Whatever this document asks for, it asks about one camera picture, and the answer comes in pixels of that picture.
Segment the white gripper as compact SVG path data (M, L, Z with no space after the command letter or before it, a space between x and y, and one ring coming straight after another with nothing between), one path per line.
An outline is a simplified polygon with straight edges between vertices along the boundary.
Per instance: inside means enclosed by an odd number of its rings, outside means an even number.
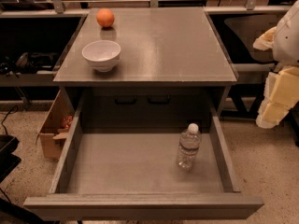
M253 47L258 50L273 48L276 29L272 27L256 38ZM299 68L287 66L277 74L270 72L265 82L264 97L272 103L262 101L256 124L260 128L272 129L286 117L288 108L299 102Z

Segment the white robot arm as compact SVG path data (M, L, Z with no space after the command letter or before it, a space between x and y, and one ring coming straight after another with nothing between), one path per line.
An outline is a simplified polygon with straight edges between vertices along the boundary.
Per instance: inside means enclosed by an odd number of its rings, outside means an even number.
M260 35L253 47L271 49L278 63L266 78L264 98L256 118L259 127L271 129L299 102L299 1L275 27Z

